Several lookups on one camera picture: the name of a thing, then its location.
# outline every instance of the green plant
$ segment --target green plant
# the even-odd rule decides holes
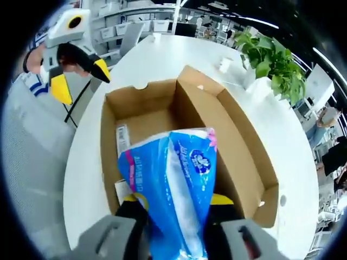
[[[306,83],[302,69],[294,62],[292,53],[275,38],[252,37],[248,32],[235,36],[236,46],[242,45],[241,59],[244,68],[246,58],[255,69],[255,78],[269,77],[274,95],[295,105],[305,96]]]

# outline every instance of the label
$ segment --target label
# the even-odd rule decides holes
[[[118,197],[119,205],[121,205],[125,197],[132,194],[132,191],[125,180],[120,180],[114,184],[115,192]]]
[[[120,125],[115,131],[116,143],[117,143],[117,155],[120,154],[130,147],[130,137],[128,127],[126,125]]]
[[[199,150],[193,150],[190,152],[189,157],[197,173],[207,174],[210,172],[211,162],[204,156],[203,152]]]

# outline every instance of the white sticker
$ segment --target white sticker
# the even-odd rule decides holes
[[[127,126],[118,126],[115,132],[115,136],[117,142],[117,154],[119,158],[120,154],[130,147],[130,137]]]
[[[132,194],[132,191],[125,180],[120,180],[114,184],[115,192],[118,197],[119,205],[121,205],[124,199]]]

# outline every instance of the blue plastic package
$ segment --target blue plastic package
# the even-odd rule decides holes
[[[203,227],[216,172],[213,128],[154,135],[122,152],[118,167],[148,210],[154,259],[207,258]]]

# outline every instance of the round table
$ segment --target round table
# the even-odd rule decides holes
[[[230,73],[222,74],[223,57],[233,59]],[[318,180],[312,152],[294,111],[287,101],[268,96],[254,102],[240,82],[246,70],[240,53],[225,45],[184,36],[162,35],[142,40],[112,69],[110,84],[102,83],[88,104],[67,161],[63,211],[70,247],[79,236],[110,214],[100,157],[101,108],[106,93],[133,85],[144,88],[149,81],[174,79],[190,65],[224,85],[239,103],[258,133],[271,159],[285,206],[278,207],[274,227],[267,232],[278,241],[279,250],[292,259],[308,253],[318,215]]]

